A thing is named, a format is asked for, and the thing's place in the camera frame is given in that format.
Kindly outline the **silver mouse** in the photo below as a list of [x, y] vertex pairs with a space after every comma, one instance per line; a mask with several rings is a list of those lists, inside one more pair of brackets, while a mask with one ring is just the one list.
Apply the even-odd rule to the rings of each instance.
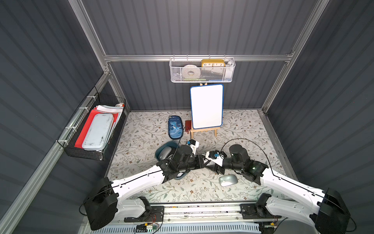
[[165, 147], [159, 154], [159, 160], [165, 160], [172, 153], [172, 147]]
[[219, 178], [219, 183], [222, 187], [227, 187], [231, 185], [235, 185], [238, 183], [238, 179], [235, 175], [224, 175]]

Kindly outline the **teal plastic storage box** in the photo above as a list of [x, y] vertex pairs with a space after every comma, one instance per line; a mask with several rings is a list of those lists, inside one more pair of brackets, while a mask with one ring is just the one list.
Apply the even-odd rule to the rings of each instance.
[[156, 150], [154, 157], [158, 160], [165, 160], [173, 156], [178, 144], [176, 141], [169, 141]]

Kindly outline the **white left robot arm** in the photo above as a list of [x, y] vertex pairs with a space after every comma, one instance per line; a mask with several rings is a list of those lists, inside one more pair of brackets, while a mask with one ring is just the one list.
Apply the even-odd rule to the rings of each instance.
[[205, 168], [209, 162], [206, 156], [196, 155], [183, 145], [146, 171], [113, 181], [107, 177], [100, 179], [82, 203], [91, 230], [99, 230], [115, 218], [149, 216], [149, 202], [143, 197], [131, 200], [131, 196], [175, 179], [180, 173]]

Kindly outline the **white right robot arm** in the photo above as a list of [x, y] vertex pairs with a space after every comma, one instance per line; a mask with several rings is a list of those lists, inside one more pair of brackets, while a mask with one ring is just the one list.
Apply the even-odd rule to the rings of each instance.
[[260, 196], [257, 211], [287, 217], [314, 227], [320, 234], [345, 234], [351, 214], [341, 194], [334, 189], [322, 190], [305, 185], [272, 170], [271, 166], [252, 160], [245, 148], [235, 144], [224, 152], [211, 151], [207, 158], [223, 169], [239, 171], [247, 180], [274, 189], [290, 200]]

